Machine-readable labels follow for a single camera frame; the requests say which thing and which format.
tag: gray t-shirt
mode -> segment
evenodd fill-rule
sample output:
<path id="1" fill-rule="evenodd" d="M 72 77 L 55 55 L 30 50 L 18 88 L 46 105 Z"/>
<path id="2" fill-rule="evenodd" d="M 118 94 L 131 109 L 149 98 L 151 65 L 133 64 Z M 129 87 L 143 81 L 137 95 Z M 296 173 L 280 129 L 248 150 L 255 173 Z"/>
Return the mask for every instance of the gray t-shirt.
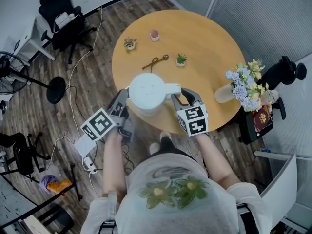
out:
<path id="1" fill-rule="evenodd" d="M 245 233 L 237 203 L 248 204 L 260 234 L 270 233 L 272 217 L 254 185 L 224 190 L 191 158 L 161 154 L 132 171 L 120 205 L 116 194 L 95 199 L 81 233 L 98 234 L 106 220 L 116 221 L 118 234 Z"/>

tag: wooden floor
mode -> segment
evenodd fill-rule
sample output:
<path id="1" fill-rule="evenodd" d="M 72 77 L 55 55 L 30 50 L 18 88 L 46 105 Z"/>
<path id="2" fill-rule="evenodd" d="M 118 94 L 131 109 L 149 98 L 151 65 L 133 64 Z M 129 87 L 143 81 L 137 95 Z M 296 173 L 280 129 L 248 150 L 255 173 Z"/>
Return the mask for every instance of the wooden floor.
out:
<path id="1" fill-rule="evenodd" d="M 85 118 L 91 116 L 99 108 L 106 108 L 112 97 L 116 94 L 116 88 L 112 79 L 111 61 L 115 43 L 120 34 L 136 19 L 158 10 L 175 9 L 167 0 L 123 0 L 103 9 L 103 22 L 101 24 L 94 51 L 87 55 L 75 69 L 71 85 L 77 87 L 77 104 Z M 98 27 L 100 24 L 100 12 L 92 14 L 87 18 L 88 26 Z M 88 41 L 93 43 L 96 34 L 92 33 Z M 74 64 L 86 53 L 84 47 L 78 47 L 74 52 L 73 64 L 67 64 L 69 49 L 60 53 L 54 51 L 52 46 L 48 46 L 55 57 L 51 61 L 46 56 L 39 55 L 29 67 L 30 76 L 42 82 L 48 83 L 55 76 L 61 76 L 68 85 L 69 76 Z M 75 89 L 72 88 L 72 104 L 75 119 L 78 126 L 84 120 L 79 114 L 74 102 Z M 134 165 L 148 156 L 148 147 L 159 138 L 160 131 L 143 122 L 132 115 L 132 120 L 136 123 L 136 134 L 134 142 L 130 145 L 129 157 Z M 16 93 L 9 103 L 9 109 L 4 115 L 4 121 L 0 131 L 5 134 L 22 132 L 25 135 L 32 133 L 33 136 L 43 132 L 39 151 L 46 155 L 52 154 L 55 140 L 67 134 L 72 141 L 78 140 L 78 133 L 73 121 L 72 112 L 69 106 L 69 90 L 62 101 L 57 105 L 48 103 L 46 99 L 46 89 L 31 84 Z M 271 181 L 271 171 L 266 159 L 255 158 L 253 152 L 263 147 L 262 140 L 256 141 L 248 146 L 238 142 L 239 129 L 237 125 L 226 126 L 222 131 L 210 132 L 210 138 L 229 161 L 234 172 L 242 180 L 254 183 L 259 191 L 264 187 L 255 180 L 269 184 Z M 173 136 L 175 145 L 185 152 L 192 152 L 192 155 L 200 161 L 196 143 L 186 136 Z M 102 168 L 104 145 L 98 144 L 98 152 L 95 160 L 97 168 Z M 91 158 L 95 155 L 95 150 L 90 153 Z M 49 170 L 33 174 L 37 180 L 44 175 L 54 175 L 60 181 L 70 178 L 69 164 L 76 164 L 76 176 L 78 188 L 83 195 L 83 200 L 78 203 L 75 191 L 66 194 L 66 197 L 57 200 L 62 206 L 71 212 L 75 221 L 73 233 L 79 233 L 81 226 L 87 216 L 88 208 L 93 199 L 96 198 L 88 177 L 88 172 L 81 166 L 81 157 L 74 150 L 72 143 L 67 140 L 60 140 L 57 143 L 53 156 L 53 162 Z M 7 175 L 12 183 L 27 197 L 35 203 L 40 204 L 51 197 L 45 193 L 38 184 L 25 180 L 20 174 Z M 91 175 L 94 188 L 97 194 L 101 195 L 101 173 Z"/>

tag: kettle handle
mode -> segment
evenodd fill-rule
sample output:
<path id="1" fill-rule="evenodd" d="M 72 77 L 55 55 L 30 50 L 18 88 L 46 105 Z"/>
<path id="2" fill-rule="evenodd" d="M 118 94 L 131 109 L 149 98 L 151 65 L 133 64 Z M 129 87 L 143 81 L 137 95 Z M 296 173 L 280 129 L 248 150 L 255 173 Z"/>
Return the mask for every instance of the kettle handle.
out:
<path id="1" fill-rule="evenodd" d="M 171 99 L 171 94 L 176 94 L 176 96 L 180 97 L 180 95 L 181 95 L 180 84 L 166 83 L 165 84 L 165 93 L 166 93 L 166 100 Z"/>

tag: sleeve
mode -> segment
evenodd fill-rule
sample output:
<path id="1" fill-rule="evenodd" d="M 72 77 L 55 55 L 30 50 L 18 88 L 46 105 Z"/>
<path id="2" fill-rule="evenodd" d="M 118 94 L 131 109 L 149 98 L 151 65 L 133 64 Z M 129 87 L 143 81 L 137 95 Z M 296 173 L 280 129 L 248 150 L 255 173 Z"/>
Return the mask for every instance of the sleeve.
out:
<path id="1" fill-rule="evenodd" d="M 109 193 L 108 197 L 100 197 L 91 202 L 87 219 L 84 221 L 81 234 L 98 234 L 104 221 L 114 220 L 119 203 L 116 193 Z"/>
<path id="2" fill-rule="evenodd" d="M 226 190 L 237 203 L 245 203 L 251 210 L 260 234 L 269 234 L 272 229 L 272 214 L 266 206 L 255 185 L 238 183 Z"/>

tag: key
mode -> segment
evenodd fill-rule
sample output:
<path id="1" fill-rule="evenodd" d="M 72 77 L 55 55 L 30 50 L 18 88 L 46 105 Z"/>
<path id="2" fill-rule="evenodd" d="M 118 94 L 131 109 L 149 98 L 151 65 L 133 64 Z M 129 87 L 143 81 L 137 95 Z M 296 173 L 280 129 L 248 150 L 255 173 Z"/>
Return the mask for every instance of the key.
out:
<path id="1" fill-rule="evenodd" d="M 158 62 L 160 62 L 160 61 L 162 61 L 162 60 L 168 60 L 168 58 L 169 58 L 169 55 L 164 55 L 161 59 L 159 59 L 158 57 L 155 57 L 155 58 L 153 58 L 152 62 L 151 62 L 150 64 L 144 66 L 144 67 L 142 68 L 142 70 L 144 70 L 144 69 L 146 69 L 147 67 L 150 66 L 150 67 L 151 67 L 151 72 L 152 72 L 153 66 L 154 66 L 156 63 L 158 63 Z"/>

